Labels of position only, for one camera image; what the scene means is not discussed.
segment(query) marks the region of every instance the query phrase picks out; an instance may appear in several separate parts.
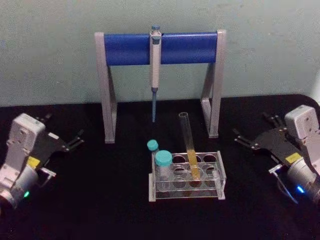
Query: metal bracket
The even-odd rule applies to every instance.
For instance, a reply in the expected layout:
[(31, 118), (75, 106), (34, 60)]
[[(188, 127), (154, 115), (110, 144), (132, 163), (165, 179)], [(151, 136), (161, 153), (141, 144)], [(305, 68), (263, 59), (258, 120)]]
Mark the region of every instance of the metal bracket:
[[(226, 30), (217, 30), (215, 63), (209, 63), (201, 95), (201, 106), (209, 138), (218, 137), (221, 93), (226, 59)], [(117, 101), (103, 32), (96, 32), (96, 68), (102, 104), (105, 143), (114, 144), (116, 138)]]

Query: test tube rack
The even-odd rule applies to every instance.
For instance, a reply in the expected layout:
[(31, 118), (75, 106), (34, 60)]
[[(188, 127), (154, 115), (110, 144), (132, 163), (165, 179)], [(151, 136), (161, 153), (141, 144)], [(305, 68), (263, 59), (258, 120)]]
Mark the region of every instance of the test tube rack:
[(218, 198), (224, 200), (226, 172), (220, 151), (197, 152), (200, 180), (194, 180), (187, 153), (173, 153), (172, 165), (166, 180), (160, 179), (155, 156), (152, 154), (152, 173), (149, 174), (149, 202), (159, 199)]

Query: black tabletop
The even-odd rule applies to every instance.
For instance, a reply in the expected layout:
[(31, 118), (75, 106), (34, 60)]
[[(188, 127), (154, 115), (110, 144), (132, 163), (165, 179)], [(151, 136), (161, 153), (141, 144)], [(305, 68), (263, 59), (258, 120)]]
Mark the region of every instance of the black tabletop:
[[(299, 204), (284, 196), (268, 172), (276, 164), (235, 143), (232, 132), (236, 128), (253, 140), (271, 128), (262, 112), (283, 118), (302, 104), (314, 107), (320, 116), (317, 103), (303, 95), (223, 98), (219, 138), (209, 139), (199, 100), (158, 101), (155, 124), (150, 102), (119, 103), (115, 144), (104, 143), (100, 104), (2, 107), (1, 161), (12, 120), (21, 113), (52, 113), (48, 131), (68, 141), (84, 129), (85, 143), (51, 158), (47, 167), (57, 176), (42, 189), (34, 187), (12, 215), (0, 220), (0, 239), (112, 239), (115, 234), (169, 238), (172, 229), (180, 238), (314, 239), (320, 233), (319, 210), (303, 196)], [(147, 141), (156, 139), (160, 149), (172, 153), (185, 152), (180, 112), (189, 113), (196, 152), (221, 152), (225, 200), (148, 201)], [(156, 231), (149, 232), (150, 225)]]

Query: glass test tube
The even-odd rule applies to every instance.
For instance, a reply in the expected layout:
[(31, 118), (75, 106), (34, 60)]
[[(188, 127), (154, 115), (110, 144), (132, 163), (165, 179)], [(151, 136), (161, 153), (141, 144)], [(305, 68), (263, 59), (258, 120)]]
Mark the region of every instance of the glass test tube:
[(200, 180), (200, 173), (198, 170), (198, 162), (196, 157), (196, 151), (194, 147), (194, 141), (192, 139), (192, 132), (187, 112), (180, 112), (179, 119), (181, 124), (181, 130), (183, 134), (184, 144), (188, 161), (191, 169), (191, 175), (194, 180)]

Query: light green wall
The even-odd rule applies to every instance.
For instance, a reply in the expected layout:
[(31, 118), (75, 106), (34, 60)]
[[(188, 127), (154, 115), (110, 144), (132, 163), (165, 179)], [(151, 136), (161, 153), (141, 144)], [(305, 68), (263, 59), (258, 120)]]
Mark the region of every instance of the light green wall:
[[(223, 95), (308, 94), (320, 65), (318, 0), (5, 0), (0, 105), (99, 102), (94, 32), (227, 30)], [(150, 100), (149, 67), (112, 69), (120, 101)], [(198, 98), (206, 66), (165, 65), (159, 99)]]

